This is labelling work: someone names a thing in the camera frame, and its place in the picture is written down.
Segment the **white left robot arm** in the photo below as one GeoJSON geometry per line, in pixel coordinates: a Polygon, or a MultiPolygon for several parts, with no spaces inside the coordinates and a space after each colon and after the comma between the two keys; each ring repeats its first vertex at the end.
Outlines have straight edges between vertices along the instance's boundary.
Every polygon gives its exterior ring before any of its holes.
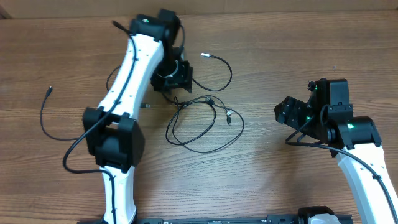
{"type": "Polygon", "coordinates": [[[192,90],[193,68],[183,59],[183,47],[174,47],[181,27],[170,10],[161,9],[157,17],[137,15],[125,30],[127,50],[114,83],[97,108],[83,113],[88,152],[105,186],[100,223],[133,223],[136,217],[134,169],[145,148],[138,119],[147,87],[161,93],[192,90]]]}

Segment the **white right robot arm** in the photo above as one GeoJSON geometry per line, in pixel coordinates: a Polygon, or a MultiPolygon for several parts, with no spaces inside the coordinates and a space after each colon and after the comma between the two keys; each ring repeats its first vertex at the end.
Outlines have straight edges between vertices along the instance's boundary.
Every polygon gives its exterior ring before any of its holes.
{"type": "Polygon", "coordinates": [[[346,79],[310,81],[307,102],[286,97],[275,119],[294,128],[285,143],[330,151],[344,173],[363,223],[397,223],[397,194],[373,120],[354,116],[346,79]]]}

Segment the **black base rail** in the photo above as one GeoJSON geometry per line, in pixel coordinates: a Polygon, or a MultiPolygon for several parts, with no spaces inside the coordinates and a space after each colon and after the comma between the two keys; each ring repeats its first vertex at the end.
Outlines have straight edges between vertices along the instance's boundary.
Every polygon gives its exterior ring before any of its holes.
{"type": "Polygon", "coordinates": [[[268,215],[262,218],[189,218],[171,219],[143,218],[133,219],[132,224],[299,224],[305,223],[298,215],[268,215]]]}

